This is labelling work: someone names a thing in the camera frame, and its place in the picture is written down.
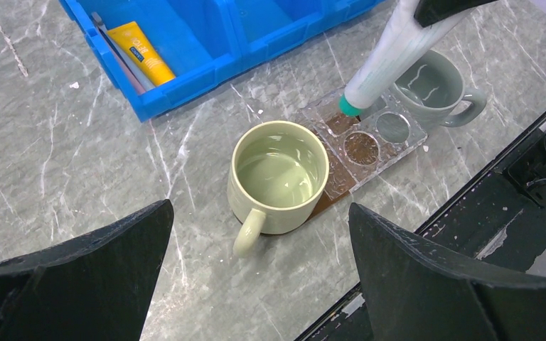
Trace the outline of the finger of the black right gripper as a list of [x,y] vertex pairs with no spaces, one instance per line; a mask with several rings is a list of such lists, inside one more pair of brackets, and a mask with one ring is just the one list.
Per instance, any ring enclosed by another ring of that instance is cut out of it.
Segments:
[[468,9],[496,0],[420,0],[414,11],[415,21],[423,28],[443,21]]

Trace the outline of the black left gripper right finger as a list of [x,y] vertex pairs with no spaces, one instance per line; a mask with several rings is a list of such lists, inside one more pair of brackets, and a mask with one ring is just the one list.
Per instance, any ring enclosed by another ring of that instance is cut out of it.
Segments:
[[356,202],[348,216],[376,340],[546,340],[546,277],[457,253]]

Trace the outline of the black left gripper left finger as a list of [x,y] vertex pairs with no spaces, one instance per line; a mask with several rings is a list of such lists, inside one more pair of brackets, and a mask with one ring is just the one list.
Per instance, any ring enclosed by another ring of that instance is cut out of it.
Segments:
[[173,219],[170,200],[160,200],[1,261],[0,340],[138,340]]

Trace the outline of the white toothpaste tube green cap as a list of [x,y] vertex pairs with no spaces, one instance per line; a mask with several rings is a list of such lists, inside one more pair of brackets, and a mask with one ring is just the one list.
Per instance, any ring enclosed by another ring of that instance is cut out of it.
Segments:
[[338,107],[350,117],[358,116],[401,74],[433,45],[466,18],[473,7],[466,1],[431,1],[420,11],[419,1],[398,1],[380,40],[348,82]]

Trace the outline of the grey ceramic mug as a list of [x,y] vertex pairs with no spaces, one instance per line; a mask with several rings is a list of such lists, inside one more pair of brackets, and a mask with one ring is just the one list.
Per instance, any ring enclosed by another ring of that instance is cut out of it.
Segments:
[[487,95],[469,88],[456,66],[436,51],[427,51],[391,86],[390,91],[427,132],[473,121],[486,107]]

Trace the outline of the clear glass toothbrush holder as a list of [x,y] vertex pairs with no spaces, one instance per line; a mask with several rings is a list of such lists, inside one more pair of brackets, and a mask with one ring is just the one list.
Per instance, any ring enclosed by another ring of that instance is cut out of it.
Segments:
[[353,192],[415,150],[428,134],[388,90],[350,117],[339,109],[344,87],[335,89],[299,110],[297,120],[311,129],[326,147],[330,172],[329,197]]

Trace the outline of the brown oval wooden tray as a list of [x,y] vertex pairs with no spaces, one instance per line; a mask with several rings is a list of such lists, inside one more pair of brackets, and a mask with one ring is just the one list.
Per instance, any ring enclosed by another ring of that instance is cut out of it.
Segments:
[[[337,112],[326,121],[326,126],[334,133],[338,131],[340,134],[346,132],[358,120],[355,117],[347,117],[341,112]],[[338,202],[343,197],[349,194],[349,190],[356,184],[355,179],[341,163],[341,160],[332,151],[331,147],[324,142],[326,153],[329,159],[330,171],[328,181],[322,193],[320,200],[317,202],[314,211],[307,220],[315,218],[330,206]]]

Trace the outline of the light green ceramic mug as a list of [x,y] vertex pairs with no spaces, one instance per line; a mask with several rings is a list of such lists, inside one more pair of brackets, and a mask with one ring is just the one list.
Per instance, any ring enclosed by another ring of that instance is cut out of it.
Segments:
[[227,182],[227,201],[242,226],[233,245],[247,256],[261,234],[300,227],[323,194],[330,170],[320,139],[291,121],[254,126],[237,142]]

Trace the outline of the yellow orange tube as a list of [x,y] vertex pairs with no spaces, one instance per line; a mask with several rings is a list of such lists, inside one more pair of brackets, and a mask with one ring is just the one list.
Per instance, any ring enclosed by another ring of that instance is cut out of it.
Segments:
[[154,86],[173,80],[176,76],[149,42],[137,22],[107,30],[107,35],[120,47]]

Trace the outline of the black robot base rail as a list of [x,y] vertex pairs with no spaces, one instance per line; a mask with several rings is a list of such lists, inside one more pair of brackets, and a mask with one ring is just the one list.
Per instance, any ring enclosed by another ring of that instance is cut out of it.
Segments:
[[[413,233],[452,251],[546,277],[546,112]],[[301,340],[376,340],[361,283]]]

